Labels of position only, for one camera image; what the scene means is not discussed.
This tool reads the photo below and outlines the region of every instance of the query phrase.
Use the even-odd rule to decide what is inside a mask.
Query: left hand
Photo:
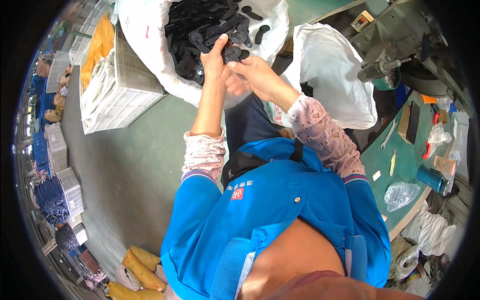
[[[208,54],[200,54],[200,59],[204,66],[205,81],[220,81],[225,84],[225,81],[232,74],[231,69],[223,63],[222,49],[228,42],[228,35],[222,34],[215,42],[212,50]]]

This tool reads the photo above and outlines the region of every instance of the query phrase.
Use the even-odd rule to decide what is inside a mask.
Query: right hand
[[[277,104],[287,112],[300,93],[283,82],[272,68],[260,57],[250,56],[238,62],[229,62],[233,72],[245,76],[247,82],[231,76],[225,82],[227,91],[241,95],[251,89],[260,99]]]

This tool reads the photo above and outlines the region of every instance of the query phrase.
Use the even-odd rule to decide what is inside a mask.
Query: dark pants
[[[231,153],[249,142],[281,137],[268,119],[262,101],[254,93],[225,110],[225,125]]]

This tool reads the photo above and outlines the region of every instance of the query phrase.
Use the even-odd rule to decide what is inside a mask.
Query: orange box
[[[434,97],[421,95],[421,98],[423,100],[423,103],[438,103],[437,98],[434,98]]]

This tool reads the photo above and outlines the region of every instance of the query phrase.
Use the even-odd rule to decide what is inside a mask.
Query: embroidered logo
[[[230,201],[232,200],[242,200],[243,199],[243,190],[244,188],[239,188],[233,191],[232,197],[230,198]]]

